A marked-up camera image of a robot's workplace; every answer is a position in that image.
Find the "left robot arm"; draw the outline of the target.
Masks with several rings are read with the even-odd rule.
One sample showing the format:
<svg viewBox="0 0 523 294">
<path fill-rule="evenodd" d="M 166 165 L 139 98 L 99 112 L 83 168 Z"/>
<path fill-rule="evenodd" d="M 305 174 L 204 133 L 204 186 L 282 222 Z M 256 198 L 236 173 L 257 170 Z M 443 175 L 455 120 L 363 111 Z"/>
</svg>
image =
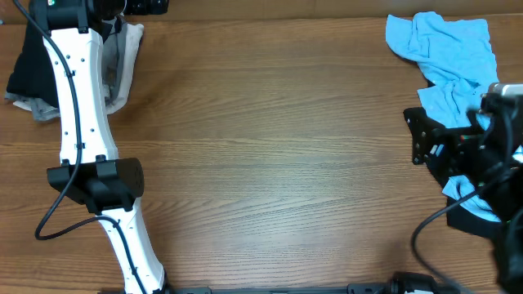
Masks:
<svg viewBox="0 0 523 294">
<path fill-rule="evenodd" d="M 47 171 L 59 191 L 35 230 L 42 228 L 63 198 L 83 205 L 91 217 L 56 238 L 93 222 L 105 230 L 123 273 L 126 293 L 169 293 L 168 277 L 154 253 L 141 211 L 145 179 L 137 158 L 120 158 L 111 135 L 102 92 L 104 25 L 122 13 L 159 15 L 166 1 L 30 2 L 28 22 L 42 35 L 53 69 L 61 123 L 60 166 Z"/>
</svg>

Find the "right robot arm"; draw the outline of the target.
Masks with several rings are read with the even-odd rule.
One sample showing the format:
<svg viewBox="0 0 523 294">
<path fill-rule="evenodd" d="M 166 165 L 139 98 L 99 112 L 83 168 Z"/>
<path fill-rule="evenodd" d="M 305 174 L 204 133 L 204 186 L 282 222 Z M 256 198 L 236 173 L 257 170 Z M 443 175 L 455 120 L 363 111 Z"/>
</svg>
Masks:
<svg viewBox="0 0 523 294">
<path fill-rule="evenodd" d="M 426 261 L 418 236 L 435 219 L 477 196 L 486 201 L 502 226 L 494 238 L 493 256 L 498 285 L 507 293 L 522 291 L 522 165 L 513 153 L 522 142 L 520 110 L 482 109 L 492 121 L 489 130 L 477 122 L 470 127 L 447 128 L 421 108 L 404 111 L 413 137 L 413 163 L 426 164 L 435 178 L 464 176 L 474 190 L 422 221 L 410 238 L 414 258 L 425 269 L 461 292 L 467 289 Z"/>
</svg>

